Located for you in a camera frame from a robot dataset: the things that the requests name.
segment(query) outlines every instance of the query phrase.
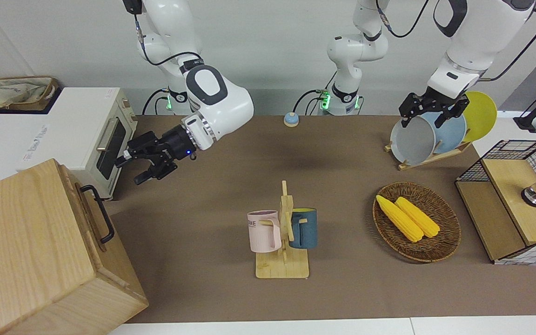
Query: yellow plate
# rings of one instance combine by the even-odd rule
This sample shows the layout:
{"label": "yellow plate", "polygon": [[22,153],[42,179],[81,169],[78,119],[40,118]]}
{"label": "yellow plate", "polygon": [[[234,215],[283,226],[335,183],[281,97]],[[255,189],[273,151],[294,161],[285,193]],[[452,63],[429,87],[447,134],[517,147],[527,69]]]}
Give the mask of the yellow plate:
{"label": "yellow plate", "polygon": [[464,142],[476,141],[487,135],[496,123],[496,103],[489,95],[481,92],[469,91],[466,93],[469,105],[464,110],[466,127],[468,132],[464,136]]}

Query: green indicator light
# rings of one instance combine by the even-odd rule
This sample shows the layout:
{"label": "green indicator light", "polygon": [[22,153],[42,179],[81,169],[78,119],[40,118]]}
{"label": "green indicator light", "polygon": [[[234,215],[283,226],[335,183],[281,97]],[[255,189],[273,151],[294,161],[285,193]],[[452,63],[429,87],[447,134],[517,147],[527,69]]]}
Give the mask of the green indicator light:
{"label": "green indicator light", "polygon": [[322,98],[322,109],[328,110],[330,107],[330,94],[328,92],[324,92],[324,97]]}

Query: woven tray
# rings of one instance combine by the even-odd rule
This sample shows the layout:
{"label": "woven tray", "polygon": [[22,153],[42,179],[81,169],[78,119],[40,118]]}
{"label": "woven tray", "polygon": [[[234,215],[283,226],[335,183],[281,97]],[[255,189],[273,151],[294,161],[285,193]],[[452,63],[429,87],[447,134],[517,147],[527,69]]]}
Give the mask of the woven tray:
{"label": "woven tray", "polygon": [[431,263],[446,259],[456,251],[460,244],[458,219],[452,208],[434,191],[412,182],[396,182],[383,187],[378,195],[392,202],[403,196],[440,226],[437,236],[423,237],[421,241],[413,243],[400,233],[374,200],[373,214],[378,232],[398,253],[415,261]]}

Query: wooden shelf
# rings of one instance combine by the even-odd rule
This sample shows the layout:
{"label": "wooden shelf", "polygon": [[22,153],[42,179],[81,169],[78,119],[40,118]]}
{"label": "wooden shelf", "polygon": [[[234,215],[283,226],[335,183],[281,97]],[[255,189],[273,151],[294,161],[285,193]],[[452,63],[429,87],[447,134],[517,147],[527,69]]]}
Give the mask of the wooden shelf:
{"label": "wooden shelf", "polygon": [[483,167],[527,246],[536,243],[536,208],[521,198],[521,191],[536,183],[536,173],[524,160],[483,160]]}

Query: corn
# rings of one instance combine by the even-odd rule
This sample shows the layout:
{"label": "corn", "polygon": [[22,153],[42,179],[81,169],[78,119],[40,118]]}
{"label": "corn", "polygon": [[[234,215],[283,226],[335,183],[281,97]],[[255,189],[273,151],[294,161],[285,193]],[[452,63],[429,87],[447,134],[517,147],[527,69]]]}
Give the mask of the corn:
{"label": "corn", "polygon": [[376,199],[385,215],[394,223],[396,228],[406,236],[411,242],[421,241],[423,231],[406,215],[400,208],[396,207],[393,202],[384,198],[381,195],[376,195]]}
{"label": "corn", "polygon": [[417,223],[417,226],[421,228],[425,236],[434,237],[440,232],[440,226],[407,199],[398,197],[395,204],[405,212],[409,218],[413,219],[413,222]]}

